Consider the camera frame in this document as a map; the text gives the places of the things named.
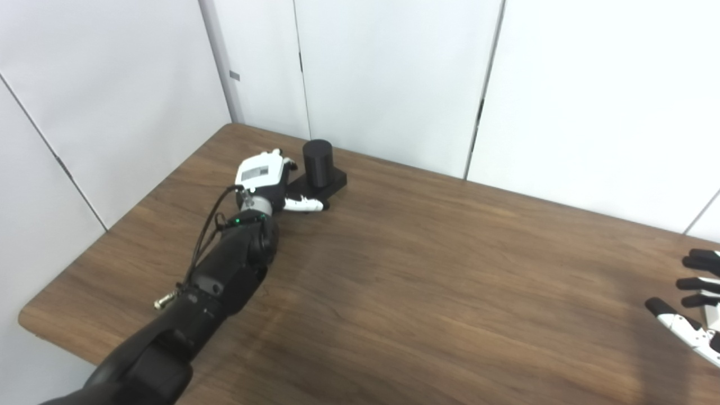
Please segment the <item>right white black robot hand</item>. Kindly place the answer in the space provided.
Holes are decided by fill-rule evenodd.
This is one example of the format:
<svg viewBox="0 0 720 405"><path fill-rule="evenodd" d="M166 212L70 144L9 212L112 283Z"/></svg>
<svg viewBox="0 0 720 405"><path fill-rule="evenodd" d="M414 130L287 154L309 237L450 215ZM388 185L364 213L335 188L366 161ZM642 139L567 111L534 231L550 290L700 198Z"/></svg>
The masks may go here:
<svg viewBox="0 0 720 405"><path fill-rule="evenodd" d="M700 308L705 321L697 321L675 310L659 297L645 301L651 315L696 354L719 367L719 253L717 250L691 249L681 260L684 267L705 271L713 277L689 277L676 280L676 288L694 294L681 299L684 308Z"/></svg>

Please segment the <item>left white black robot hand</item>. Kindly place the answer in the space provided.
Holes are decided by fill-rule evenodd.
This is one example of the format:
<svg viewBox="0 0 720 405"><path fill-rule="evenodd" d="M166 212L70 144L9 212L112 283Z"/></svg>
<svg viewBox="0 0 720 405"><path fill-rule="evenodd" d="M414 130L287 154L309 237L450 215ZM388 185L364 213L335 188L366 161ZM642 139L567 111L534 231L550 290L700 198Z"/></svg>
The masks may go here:
<svg viewBox="0 0 720 405"><path fill-rule="evenodd" d="M245 159L237 169L235 182L242 187L236 191L239 210L255 210L270 217L284 210L302 213L329 210L331 205L327 201L287 191L290 172L297 169L296 162L284 157L279 148Z"/></svg>

